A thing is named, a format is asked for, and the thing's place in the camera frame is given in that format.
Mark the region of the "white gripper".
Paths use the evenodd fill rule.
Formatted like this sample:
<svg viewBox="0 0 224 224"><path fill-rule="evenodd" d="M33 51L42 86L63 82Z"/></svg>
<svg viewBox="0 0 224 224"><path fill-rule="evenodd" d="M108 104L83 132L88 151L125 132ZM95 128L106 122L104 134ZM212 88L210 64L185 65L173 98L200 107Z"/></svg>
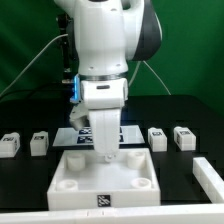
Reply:
<svg viewBox="0 0 224 224"><path fill-rule="evenodd" d="M100 156L112 156L118 153L120 119L120 108L89 111L94 149Z"/></svg>

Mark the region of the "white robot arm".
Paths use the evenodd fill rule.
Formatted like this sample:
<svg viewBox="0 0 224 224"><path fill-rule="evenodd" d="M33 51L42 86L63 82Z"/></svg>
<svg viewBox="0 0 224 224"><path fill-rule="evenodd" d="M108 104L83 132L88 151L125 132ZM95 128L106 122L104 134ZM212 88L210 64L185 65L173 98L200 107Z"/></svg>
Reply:
<svg viewBox="0 0 224 224"><path fill-rule="evenodd" d="M119 152L121 110L128 98L127 62L152 57L162 30L152 0L54 0L74 21L81 103L70 122L90 122L100 156Z"/></svg>

